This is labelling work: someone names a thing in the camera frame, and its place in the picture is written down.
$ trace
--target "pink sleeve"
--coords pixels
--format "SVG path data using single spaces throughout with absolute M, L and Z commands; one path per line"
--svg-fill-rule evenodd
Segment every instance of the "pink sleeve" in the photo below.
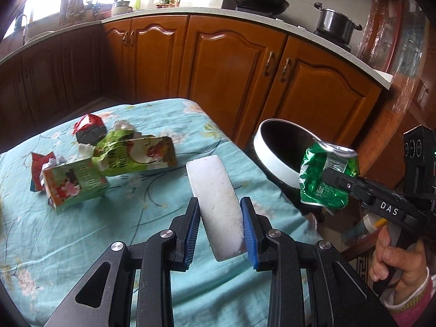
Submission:
M 415 306 L 406 311 L 394 313 L 392 315 L 395 322 L 398 324 L 398 327 L 411 327 L 418 320 L 419 316 L 422 314 L 432 298 L 432 289 L 432 280 L 429 279 L 424 296 Z

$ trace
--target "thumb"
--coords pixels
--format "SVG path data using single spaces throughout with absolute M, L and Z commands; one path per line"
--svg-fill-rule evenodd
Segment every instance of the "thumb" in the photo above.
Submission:
M 398 247 L 387 247 L 383 251 L 383 262 L 405 272 L 419 270 L 425 264 L 424 244 L 418 240 L 414 251 Z

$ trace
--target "white foam block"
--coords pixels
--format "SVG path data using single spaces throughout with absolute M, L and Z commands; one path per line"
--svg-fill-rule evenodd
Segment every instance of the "white foam block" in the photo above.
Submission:
M 243 214 L 221 159 L 212 155 L 190 161 L 186 172 L 215 259 L 246 252 Z

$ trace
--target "wooden cabinet door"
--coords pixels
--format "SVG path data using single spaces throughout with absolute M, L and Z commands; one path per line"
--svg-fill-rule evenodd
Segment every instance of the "wooden cabinet door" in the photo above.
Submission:
M 103 24 L 100 42 L 102 93 L 116 102 L 134 100 L 129 80 L 129 33 L 131 19 Z
M 191 16 L 180 96 L 197 102 L 244 148 L 254 133 L 285 40 L 284 33 L 253 23 Z
M 130 71 L 136 102 L 175 98 L 187 16 L 150 16 L 132 20 Z
M 99 34 L 101 26 L 80 28 L 62 34 L 62 69 L 70 111 L 101 96 Z
M 349 146 L 381 88 L 338 56 L 288 37 L 259 122 L 285 119 L 322 140 Z
M 70 111 L 62 76 L 60 37 L 52 37 L 22 52 L 25 90 L 39 132 L 51 128 Z
M 25 95 L 21 56 L 0 66 L 0 153 L 37 134 Z

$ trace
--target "faucet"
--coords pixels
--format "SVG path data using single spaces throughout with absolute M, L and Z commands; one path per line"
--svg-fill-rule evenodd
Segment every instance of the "faucet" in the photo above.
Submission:
M 24 44 L 26 44 L 26 42 L 29 40 L 28 18 L 27 18 L 27 16 L 26 16 L 24 13 L 22 13 L 21 15 L 19 15 L 19 16 L 17 17 L 17 20 L 18 20 L 21 16 L 22 16 L 22 17 L 26 17 L 26 25 L 25 25 L 25 29 L 23 30 L 23 45 L 24 45 Z

